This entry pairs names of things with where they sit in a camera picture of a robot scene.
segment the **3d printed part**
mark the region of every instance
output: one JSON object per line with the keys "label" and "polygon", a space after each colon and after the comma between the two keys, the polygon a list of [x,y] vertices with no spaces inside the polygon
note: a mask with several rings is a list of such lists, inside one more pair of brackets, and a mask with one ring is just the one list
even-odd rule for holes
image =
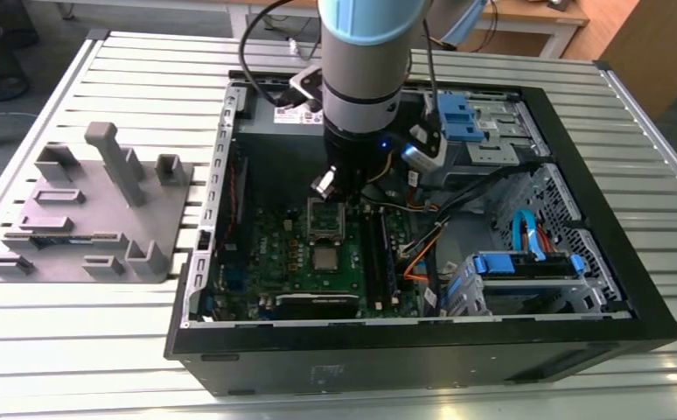
{"label": "3d printed part", "polygon": [[118,128],[112,122],[91,122],[84,133],[87,143],[98,148],[108,175],[132,207],[144,204],[144,192],[139,186],[135,164],[127,161],[127,155],[118,146]]}

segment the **white label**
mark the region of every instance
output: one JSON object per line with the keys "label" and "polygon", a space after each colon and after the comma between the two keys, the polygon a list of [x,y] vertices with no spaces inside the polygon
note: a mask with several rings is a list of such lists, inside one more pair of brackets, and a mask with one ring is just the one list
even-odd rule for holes
{"label": "white label", "polygon": [[481,130],[497,130],[497,123],[495,121],[477,121]]}
{"label": "white label", "polygon": [[275,108],[275,124],[323,124],[324,111],[311,112],[305,104],[296,108]]}
{"label": "white label", "polygon": [[437,307],[437,295],[435,294],[432,289],[429,289],[429,287],[428,287],[427,291],[424,292],[424,300],[428,301],[429,306],[432,306],[433,308]]}
{"label": "white label", "polygon": [[409,171],[409,185],[415,188],[419,186],[419,172]]}
{"label": "white label", "polygon": [[456,271],[456,269],[457,269],[457,264],[448,261],[445,264],[445,268],[443,269],[443,272],[447,274],[451,274]]}

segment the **metal profile rail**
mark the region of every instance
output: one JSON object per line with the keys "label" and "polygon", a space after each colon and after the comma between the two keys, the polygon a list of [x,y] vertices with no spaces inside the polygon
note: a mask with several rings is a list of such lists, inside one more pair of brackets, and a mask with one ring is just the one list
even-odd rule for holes
{"label": "metal profile rail", "polygon": [[[112,32],[80,49],[0,178],[0,236],[39,177],[48,142],[92,158],[91,121],[112,121],[139,159],[175,153],[205,181],[237,41]],[[255,70],[295,73],[305,62],[280,42],[253,41]],[[428,78],[423,52],[412,77]],[[677,156],[611,73],[568,60],[436,54],[445,81],[543,88],[677,319]],[[176,247],[193,247],[204,201],[193,185]],[[175,255],[171,277],[184,254]],[[110,418],[677,418],[677,342],[547,385],[215,399],[163,358],[176,280],[158,285],[0,284],[0,415]]]}

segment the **blue drive latch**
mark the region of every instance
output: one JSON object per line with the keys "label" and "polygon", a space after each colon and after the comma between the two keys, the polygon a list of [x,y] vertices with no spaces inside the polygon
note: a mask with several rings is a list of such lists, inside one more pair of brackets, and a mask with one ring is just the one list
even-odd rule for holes
{"label": "blue drive latch", "polygon": [[475,256],[475,267],[479,274],[515,274],[513,258],[507,254]]}
{"label": "blue drive latch", "polygon": [[441,94],[437,97],[443,133],[448,142],[481,143],[484,132],[476,127],[476,111],[471,109],[463,94]]}

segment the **blue plastic clip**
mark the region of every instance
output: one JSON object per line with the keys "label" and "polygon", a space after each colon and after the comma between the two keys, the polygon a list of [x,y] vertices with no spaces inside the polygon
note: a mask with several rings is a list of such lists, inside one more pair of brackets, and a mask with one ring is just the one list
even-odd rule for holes
{"label": "blue plastic clip", "polygon": [[437,98],[443,131],[449,142],[481,143],[484,132],[476,127],[476,112],[463,94],[441,94]]}
{"label": "blue plastic clip", "polygon": [[513,249],[516,251],[523,251],[523,219],[525,219],[525,225],[528,228],[528,247],[531,248],[531,252],[536,254],[536,261],[544,261],[547,259],[547,255],[544,254],[544,251],[541,251],[541,245],[539,244],[539,234],[536,233],[536,216],[533,212],[527,208],[520,208],[515,212],[513,216]]}
{"label": "blue plastic clip", "polygon": [[484,274],[487,272],[487,262],[481,256],[475,256],[476,273]]}
{"label": "blue plastic clip", "polygon": [[575,267],[575,271],[577,271],[577,274],[580,275],[585,274],[585,260],[583,260],[583,257],[577,254],[573,254],[569,257],[569,260],[572,261],[572,266]]}

